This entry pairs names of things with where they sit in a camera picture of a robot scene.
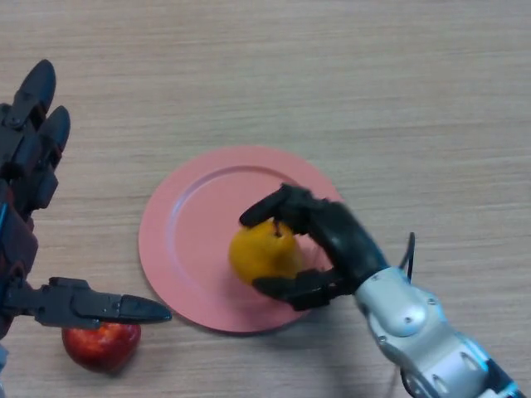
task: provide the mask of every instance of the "orange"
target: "orange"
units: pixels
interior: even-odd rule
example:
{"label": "orange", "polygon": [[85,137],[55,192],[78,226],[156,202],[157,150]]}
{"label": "orange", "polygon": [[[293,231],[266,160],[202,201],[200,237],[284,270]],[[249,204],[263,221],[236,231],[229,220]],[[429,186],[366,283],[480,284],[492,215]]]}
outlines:
{"label": "orange", "polygon": [[246,284],[260,277],[293,279],[303,269],[303,255],[293,232],[286,225],[265,221],[241,228],[229,246],[229,261]]}

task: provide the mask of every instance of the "wooden table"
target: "wooden table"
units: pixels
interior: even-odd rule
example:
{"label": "wooden table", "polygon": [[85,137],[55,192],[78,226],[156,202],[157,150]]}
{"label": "wooden table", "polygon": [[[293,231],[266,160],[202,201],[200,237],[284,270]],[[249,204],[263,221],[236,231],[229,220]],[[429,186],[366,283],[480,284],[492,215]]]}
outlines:
{"label": "wooden table", "polygon": [[[154,188],[212,148],[275,146],[393,263],[415,231],[416,283],[531,393],[529,0],[4,0],[0,32],[2,100],[48,58],[72,117],[33,284],[155,298],[137,251]],[[10,398],[406,396],[350,298],[268,337],[145,328],[120,378],[30,318],[2,344]]]}

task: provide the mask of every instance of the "red apple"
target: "red apple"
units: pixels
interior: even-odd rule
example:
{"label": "red apple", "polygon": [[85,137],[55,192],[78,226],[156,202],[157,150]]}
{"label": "red apple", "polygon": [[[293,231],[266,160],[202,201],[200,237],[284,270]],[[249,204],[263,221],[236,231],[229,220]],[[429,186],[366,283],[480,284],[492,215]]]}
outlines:
{"label": "red apple", "polygon": [[62,329],[70,358],[89,371],[116,373],[133,356],[140,342],[139,325],[102,323],[97,330]]}

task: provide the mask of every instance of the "robotic hand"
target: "robotic hand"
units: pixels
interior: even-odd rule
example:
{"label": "robotic hand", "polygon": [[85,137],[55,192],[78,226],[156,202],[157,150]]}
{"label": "robotic hand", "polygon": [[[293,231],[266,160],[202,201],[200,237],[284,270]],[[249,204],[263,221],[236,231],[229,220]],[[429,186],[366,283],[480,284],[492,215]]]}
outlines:
{"label": "robotic hand", "polygon": [[240,223],[253,227],[271,218],[307,234],[333,268],[305,270],[295,279],[259,278],[257,290],[297,311],[353,295],[382,354],[400,368],[410,396],[525,398],[477,342],[449,324],[437,297],[411,283],[413,234],[404,260],[392,267],[344,204],[285,184],[245,211]]}
{"label": "robotic hand", "polygon": [[[50,278],[39,289],[27,282],[38,247],[32,213],[51,201],[58,185],[55,170],[70,134],[66,108],[59,106],[46,118],[55,88],[53,65],[43,60],[22,82],[13,103],[0,104],[0,340],[19,315],[62,328],[166,322],[172,314],[162,304],[95,292],[83,279]],[[0,345],[0,371],[6,360]]]}

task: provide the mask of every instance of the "pink plate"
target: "pink plate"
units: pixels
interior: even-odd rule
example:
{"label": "pink plate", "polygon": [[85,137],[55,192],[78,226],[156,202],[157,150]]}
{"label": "pink plate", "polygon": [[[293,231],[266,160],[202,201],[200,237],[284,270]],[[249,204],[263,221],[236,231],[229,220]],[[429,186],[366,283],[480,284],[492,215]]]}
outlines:
{"label": "pink plate", "polygon": [[[231,333],[265,332],[304,315],[243,284],[227,259],[240,214],[282,182],[341,200],[332,182],[304,159],[257,146],[203,154],[160,184],[142,218],[139,253],[151,286],[176,313]],[[312,240],[299,239],[308,266],[329,268]]]}

